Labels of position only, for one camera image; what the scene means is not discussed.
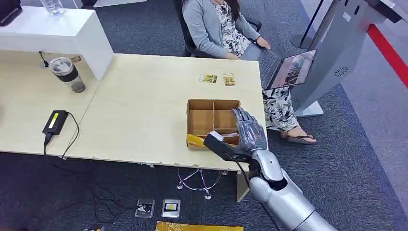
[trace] power adapter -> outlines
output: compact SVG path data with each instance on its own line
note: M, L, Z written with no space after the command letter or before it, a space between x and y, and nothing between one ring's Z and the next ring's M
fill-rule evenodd
M63 129L64 123L68 117L68 112L64 110L54 110L51 113L50 118L42 130L45 134L44 146L47 146L51 141L51 138L55 135L59 135Z

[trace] cardboard box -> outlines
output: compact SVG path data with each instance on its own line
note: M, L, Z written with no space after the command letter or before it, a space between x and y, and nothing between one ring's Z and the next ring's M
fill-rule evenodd
M195 100L187 102L187 134L205 138L213 130L224 136L224 142L239 142L237 121L231 109L240 106L238 100ZM188 148L202 149L187 143Z

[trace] black pole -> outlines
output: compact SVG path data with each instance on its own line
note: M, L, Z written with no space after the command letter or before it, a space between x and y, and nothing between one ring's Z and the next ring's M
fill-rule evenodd
M310 20L310 23L307 26L307 29L306 29L305 33L303 35L295 35L295 36L292 37L291 43L294 46L296 46L298 48L301 48L301 49L308 49L312 45L313 40L311 38L307 37L307 34L309 33L309 30L312 27L313 22L315 21L316 16L318 15L319 10L320 10L323 2L324 2L324 0L320 0L320 3L318 5L312 19Z

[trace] speaker grille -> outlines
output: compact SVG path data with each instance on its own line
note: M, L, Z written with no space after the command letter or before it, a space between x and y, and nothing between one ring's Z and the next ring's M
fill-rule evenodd
M341 76L345 75L348 72L349 69L350 68L348 66L342 66L339 69L337 69L337 71L334 73L334 75L336 77L341 77Z

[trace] floral dress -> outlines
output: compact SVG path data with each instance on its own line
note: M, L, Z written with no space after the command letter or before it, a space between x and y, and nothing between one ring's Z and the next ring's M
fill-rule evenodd
M224 1L223 4L213 3L221 23L221 35L224 48L229 53L240 57L251 43L244 35L235 28L235 21L232 19L231 7Z
M221 23L224 48L241 57L251 42L236 29L235 21L231 15L231 7L227 2L224 1L223 4L213 2L213 4ZM264 90L262 94L267 129L289 131L299 126L292 108L289 87Z

